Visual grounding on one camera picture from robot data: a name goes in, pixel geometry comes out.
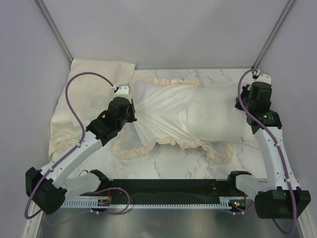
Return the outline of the white ruffled pillowcase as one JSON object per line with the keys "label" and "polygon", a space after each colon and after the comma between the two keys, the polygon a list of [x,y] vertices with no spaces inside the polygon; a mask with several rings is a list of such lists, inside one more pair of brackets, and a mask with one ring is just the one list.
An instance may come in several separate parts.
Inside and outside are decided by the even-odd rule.
{"label": "white ruffled pillowcase", "polygon": [[204,86],[201,80],[135,76],[129,85],[137,121],[124,126],[114,139],[112,151],[116,156],[131,159],[149,154],[156,144],[170,144],[181,149],[201,147],[215,161],[231,162],[232,143],[200,139],[188,129],[187,110]]}

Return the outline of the white pillow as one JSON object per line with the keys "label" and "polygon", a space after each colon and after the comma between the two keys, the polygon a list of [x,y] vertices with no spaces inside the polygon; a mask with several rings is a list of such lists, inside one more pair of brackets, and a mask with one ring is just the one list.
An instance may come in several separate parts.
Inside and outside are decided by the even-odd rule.
{"label": "white pillow", "polygon": [[245,112],[234,107],[236,98],[237,84],[198,88],[186,110],[189,132],[205,142],[243,143],[258,148]]}

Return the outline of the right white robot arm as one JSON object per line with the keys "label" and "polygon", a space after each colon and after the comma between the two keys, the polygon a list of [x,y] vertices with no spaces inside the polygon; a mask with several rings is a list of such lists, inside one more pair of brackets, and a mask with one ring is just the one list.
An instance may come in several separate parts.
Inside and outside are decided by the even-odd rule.
{"label": "right white robot arm", "polygon": [[244,192],[253,200],[261,219],[297,219],[311,201],[309,191],[300,188],[283,144],[279,114],[270,109],[269,83],[238,85],[235,108],[244,111],[264,160],[267,182],[260,183],[250,172],[234,171],[226,183],[231,195]]}

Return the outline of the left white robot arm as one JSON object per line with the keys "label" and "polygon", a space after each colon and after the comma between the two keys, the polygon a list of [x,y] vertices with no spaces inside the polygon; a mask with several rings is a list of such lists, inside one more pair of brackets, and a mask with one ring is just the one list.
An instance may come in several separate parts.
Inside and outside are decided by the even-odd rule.
{"label": "left white robot arm", "polygon": [[126,123],[135,122],[132,99],[115,97],[95,120],[87,126],[83,137],[61,157],[37,170],[31,167],[25,174],[27,205],[34,202],[40,211],[50,215],[62,204],[79,195],[104,195],[108,190],[106,176],[98,170],[69,178],[69,175],[90,155],[114,139]]}

